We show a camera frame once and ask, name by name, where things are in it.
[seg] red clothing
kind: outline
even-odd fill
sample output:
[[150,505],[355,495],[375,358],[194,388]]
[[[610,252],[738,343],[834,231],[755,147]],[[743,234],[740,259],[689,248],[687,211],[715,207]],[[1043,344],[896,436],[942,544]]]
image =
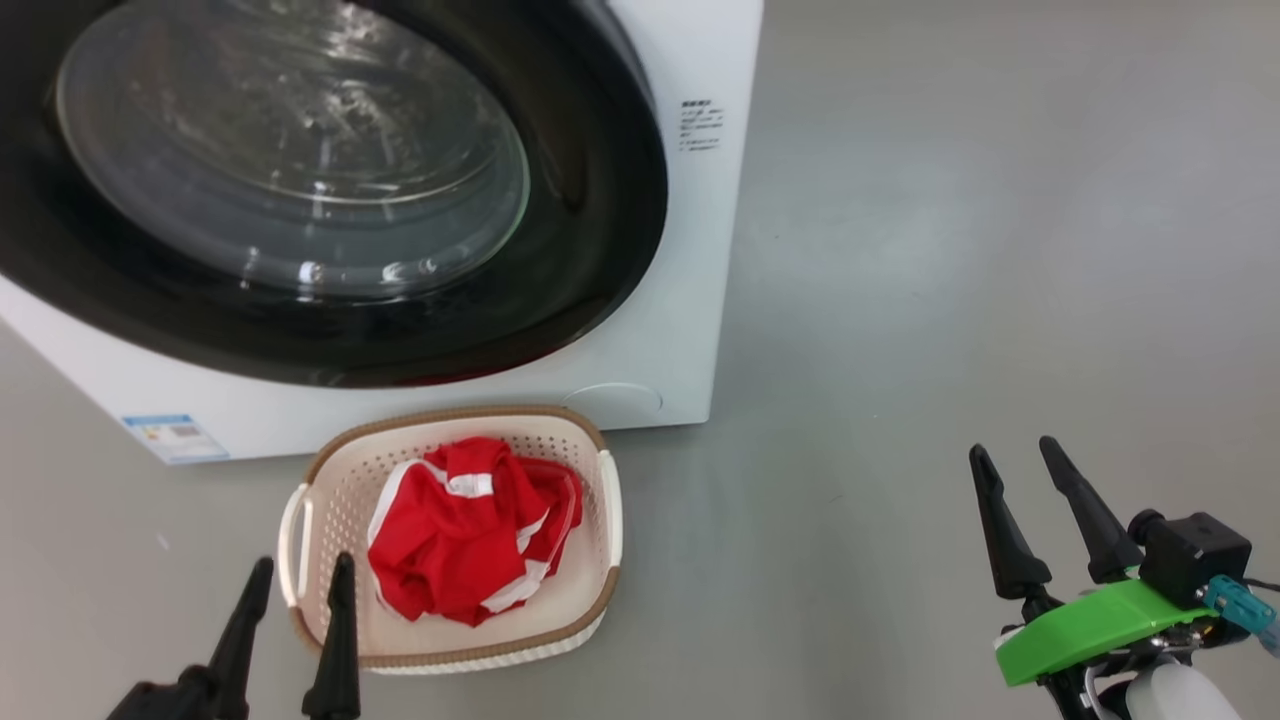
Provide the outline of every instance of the red clothing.
[[380,598],[406,619],[426,612],[475,626],[554,575],[581,521],[571,468],[467,438],[392,470],[369,527],[369,562]]

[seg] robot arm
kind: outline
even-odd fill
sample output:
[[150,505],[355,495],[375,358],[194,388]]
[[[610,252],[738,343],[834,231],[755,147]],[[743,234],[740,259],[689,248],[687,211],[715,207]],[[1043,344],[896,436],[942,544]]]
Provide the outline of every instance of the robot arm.
[[[1203,512],[1166,520],[1148,510],[1126,532],[1061,445],[1039,445],[1101,587],[1070,603],[1048,594],[1048,566],[1018,528],[987,451],[974,446],[969,465],[996,594],[1023,601],[1024,623],[1006,628],[996,650],[1006,683],[1046,688],[1066,720],[1236,720],[1190,657],[1251,634],[1277,652],[1275,611],[1240,584],[1249,542]],[[1098,692],[1098,680],[1116,676],[1130,679]]]
[[[266,614],[273,570],[270,557],[253,565],[207,666],[192,665],[169,685],[146,682],[133,685],[108,720],[247,720],[244,688],[253,635]],[[355,564],[346,552],[334,566],[329,609],[332,619],[316,682],[303,697],[302,714],[312,720],[356,720],[360,717],[356,577]]]

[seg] laundry basket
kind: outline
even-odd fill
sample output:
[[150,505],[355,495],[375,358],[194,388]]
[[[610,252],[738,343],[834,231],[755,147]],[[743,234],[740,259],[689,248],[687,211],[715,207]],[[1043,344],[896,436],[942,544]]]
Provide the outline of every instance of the laundry basket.
[[[582,524],[566,539],[558,573],[524,607],[477,628],[431,615],[411,623],[376,600],[369,521],[397,462],[475,436],[503,439],[520,456],[573,468],[582,479]],[[617,469],[599,430],[559,407],[452,410],[364,425],[320,451],[280,521],[280,592],[298,637],[316,652],[329,626],[333,566],[343,551],[356,561],[356,628],[360,665],[366,670],[467,673],[568,652],[595,633],[617,583],[622,560]]]

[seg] white washing machine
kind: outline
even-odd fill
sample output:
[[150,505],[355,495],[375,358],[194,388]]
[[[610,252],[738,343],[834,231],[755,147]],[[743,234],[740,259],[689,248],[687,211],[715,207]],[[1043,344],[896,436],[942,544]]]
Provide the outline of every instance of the white washing machine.
[[0,315],[169,462],[707,420],[762,0],[46,0]]

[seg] blue connector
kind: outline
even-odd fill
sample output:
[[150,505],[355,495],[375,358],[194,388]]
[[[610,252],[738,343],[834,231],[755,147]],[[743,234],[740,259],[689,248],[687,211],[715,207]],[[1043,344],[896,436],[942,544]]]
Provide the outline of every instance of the blue connector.
[[1226,575],[1219,575],[1208,582],[1203,601],[1210,610],[1244,628],[1249,634],[1258,635],[1258,639],[1262,639],[1262,635],[1268,634],[1268,632],[1280,633],[1280,629],[1274,628],[1276,623],[1275,609],[1258,600],[1249,592],[1249,588]]

